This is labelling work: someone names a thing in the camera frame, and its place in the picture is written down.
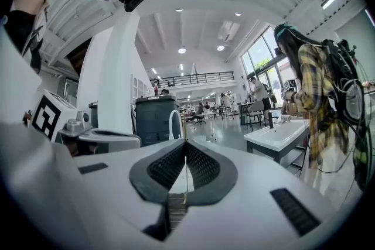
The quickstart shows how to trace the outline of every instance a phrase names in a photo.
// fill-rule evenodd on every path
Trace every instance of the gray floor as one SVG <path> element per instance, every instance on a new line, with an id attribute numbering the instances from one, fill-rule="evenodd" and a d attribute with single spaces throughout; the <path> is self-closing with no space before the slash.
<path id="1" fill-rule="evenodd" d="M 194 126 L 193 122 L 188 122 L 186 126 L 186 133 L 188 139 L 205 138 L 207 141 L 218 143 L 219 145 L 235 148 L 242 151 L 247 151 L 246 140 L 244 135 L 252 132 L 250 126 L 240 125 L 239 117 L 233 119 L 216 118 L 214 120 L 216 140 L 211 136 L 211 120 L 207 119 L 206 124 L 197 124 Z M 254 131 L 263 128 L 259 125 L 253 125 Z M 253 153 L 265 156 L 253 150 Z M 302 166 L 304 153 L 300 150 L 292 150 L 281 160 L 281 165 L 286 167 L 291 173 L 299 176 L 300 171 L 290 166 L 292 162 Z M 329 187 L 323 193 L 336 209 L 340 209 L 342 205 L 349 204 L 352 201 L 357 201 L 362 192 L 359 190 L 356 182 L 354 181 L 354 165 L 352 157 L 349 157 L 342 169 L 335 174 L 321 174 L 319 180 L 321 182 L 329 182 Z"/>

